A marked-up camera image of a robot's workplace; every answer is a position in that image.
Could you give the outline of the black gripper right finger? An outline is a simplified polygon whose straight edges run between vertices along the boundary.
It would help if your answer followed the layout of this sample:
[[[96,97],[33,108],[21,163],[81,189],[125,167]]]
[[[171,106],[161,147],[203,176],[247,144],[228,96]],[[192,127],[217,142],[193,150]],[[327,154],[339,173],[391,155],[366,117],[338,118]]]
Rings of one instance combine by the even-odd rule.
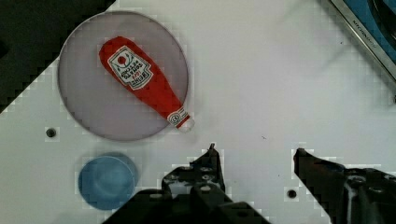
[[[294,173],[332,224],[396,224],[395,176],[374,168],[346,168],[299,148]]]

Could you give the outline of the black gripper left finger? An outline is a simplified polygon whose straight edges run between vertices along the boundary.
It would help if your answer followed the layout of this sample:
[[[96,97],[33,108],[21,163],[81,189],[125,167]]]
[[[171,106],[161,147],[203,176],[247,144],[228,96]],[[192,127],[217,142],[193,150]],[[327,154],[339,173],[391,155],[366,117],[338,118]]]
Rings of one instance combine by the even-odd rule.
[[[181,194],[189,194],[195,185],[215,185],[225,191],[220,155],[215,146],[215,143],[211,143],[198,159],[188,165],[178,166],[165,175],[162,189],[168,191],[173,198]]]

